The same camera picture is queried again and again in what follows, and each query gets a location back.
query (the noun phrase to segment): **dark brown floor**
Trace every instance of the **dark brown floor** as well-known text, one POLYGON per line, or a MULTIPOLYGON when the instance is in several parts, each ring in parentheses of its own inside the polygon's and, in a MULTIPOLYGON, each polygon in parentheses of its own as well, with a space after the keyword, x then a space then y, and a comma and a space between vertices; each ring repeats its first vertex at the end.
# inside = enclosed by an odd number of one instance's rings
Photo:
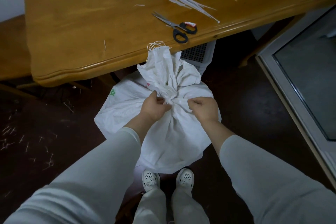
MULTIPOLYGON (((218 102, 222 123, 332 188, 258 64, 253 60, 247 67, 236 68, 239 57, 254 44, 248 32, 218 40, 213 62, 202 77, 218 102)), ((7 126, 15 130, 11 135, 0 134, 0 140, 14 142, 0 151, 0 222, 36 189, 104 141, 93 118, 109 89, 93 80, 92 90, 82 90, 81 94, 71 87, 56 90, 49 89, 42 101, 17 101, 13 96, 2 96, 0 131, 7 126), (66 100, 74 106, 74 112, 63 104, 66 100), (47 168, 51 154, 54 166, 47 168)), ((211 223, 253 223, 212 146, 191 169, 195 173, 194 198, 204 207, 211 223)), ((175 187, 174 176, 163 176, 161 185, 169 198, 175 187)), ((139 175, 127 197, 138 190, 139 175)))

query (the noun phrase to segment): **green chinese character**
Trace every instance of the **green chinese character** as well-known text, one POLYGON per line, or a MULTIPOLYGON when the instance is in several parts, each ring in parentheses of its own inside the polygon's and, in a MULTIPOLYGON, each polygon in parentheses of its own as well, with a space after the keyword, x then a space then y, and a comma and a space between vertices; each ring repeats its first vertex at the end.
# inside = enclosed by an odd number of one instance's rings
POLYGON ((110 95, 114 96, 115 94, 116 94, 115 89, 112 89, 111 92, 110 92, 110 95))

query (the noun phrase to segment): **white sack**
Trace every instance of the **white sack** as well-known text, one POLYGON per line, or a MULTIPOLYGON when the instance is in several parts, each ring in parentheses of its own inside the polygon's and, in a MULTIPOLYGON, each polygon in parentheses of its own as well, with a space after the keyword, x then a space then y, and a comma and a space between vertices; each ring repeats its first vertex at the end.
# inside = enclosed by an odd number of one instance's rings
POLYGON ((156 173, 171 174, 190 165, 211 143, 187 100, 213 97, 212 92, 197 69, 180 56, 181 52, 171 55, 168 46, 150 50, 146 64, 112 88, 94 119, 107 137, 139 114, 145 98, 156 90, 172 109, 149 129, 137 163, 156 173))

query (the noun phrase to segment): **shoe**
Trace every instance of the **shoe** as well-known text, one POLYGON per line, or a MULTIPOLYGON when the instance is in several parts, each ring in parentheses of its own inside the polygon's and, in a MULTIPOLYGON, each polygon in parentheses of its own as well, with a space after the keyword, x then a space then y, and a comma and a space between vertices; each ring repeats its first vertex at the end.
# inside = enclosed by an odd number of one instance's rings
POLYGON ((160 188, 160 175, 145 169, 142 173, 142 185, 146 192, 160 188))
POLYGON ((176 187, 181 186, 189 191, 194 187, 194 173, 188 169, 183 168, 179 171, 176 177, 176 187))

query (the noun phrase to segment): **white plastic crate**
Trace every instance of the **white plastic crate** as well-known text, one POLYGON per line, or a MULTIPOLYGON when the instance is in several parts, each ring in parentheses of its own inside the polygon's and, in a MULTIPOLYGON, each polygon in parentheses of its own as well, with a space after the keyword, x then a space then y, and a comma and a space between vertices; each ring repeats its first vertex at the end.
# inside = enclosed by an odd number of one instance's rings
POLYGON ((182 51, 181 59, 187 61, 199 71, 201 76, 212 61, 216 40, 182 51))

